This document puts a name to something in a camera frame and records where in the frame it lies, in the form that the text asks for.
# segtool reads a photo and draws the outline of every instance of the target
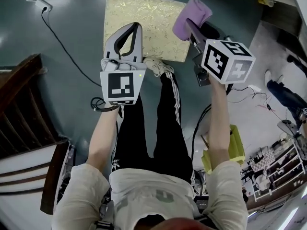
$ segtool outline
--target power outlet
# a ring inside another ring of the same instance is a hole
[[[44,7],[47,7],[47,11],[50,11],[52,8],[52,6],[44,0],[36,0],[35,5],[41,10],[43,10]]]

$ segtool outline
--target yellow patterned pillow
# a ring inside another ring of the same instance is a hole
[[[104,45],[119,28],[138,22],[143,28],[143,56],[184,62],[189,42],[172,32],[186,4],[173,0],[106,0]],[[121,52],[128,52],[131,37]]]

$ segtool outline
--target purple sponge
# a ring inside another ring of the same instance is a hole
[[[186,19],[192,20],[200,27],[212,15],[211,9],[200,0],[189,0],[179,14],[174,26],[173,33],[181,40],[187,41],[190,37],[186,30]]]

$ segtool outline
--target sneaker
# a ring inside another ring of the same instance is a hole
[[[267,83],[272,80],[271,71],[267,70],[264,74],[264,86],[267,86]]]
[[[143,63],[147,66],[148,69],[154,72],[156,77],[160,77],[165,72],[175,72],[174,68],[163,63],[163,61],[160,59],[147,57],[143,60]]]
[[[277,83],[281,83],[284,81],[284,75],[280,76],[279,79],[277,80]]]

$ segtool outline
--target person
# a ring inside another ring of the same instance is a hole
[[[142,101],[124,107],[109,182],[107,164],[118,108],[100,115],[85,164],[73,167],[56,206],[53,230],[244,230],[248,212],[242,196],[240,166],[229,161],[229,116],[225,86],[210,77],[212,109],[207,178],[209,203],[200,214],[193,201],[192,160],[181,129],[181,101],[174,69],[154,58],[144,63],[162,82],[157,108],[157,143],[147,154]],[[111,203],[102,221],[99,207],[111,185]]]
[[[270,70],[267,70],[264,74],[264,85],[267,86],[268,90],[283,106],[288,108],[295,120],[297,128],[307,137],[306,116],[302,115],[302,110],[307,108],[307,102],[298,94],[286,88],[283,81],[283,75],[281,75],[277,81],[273,81]]]

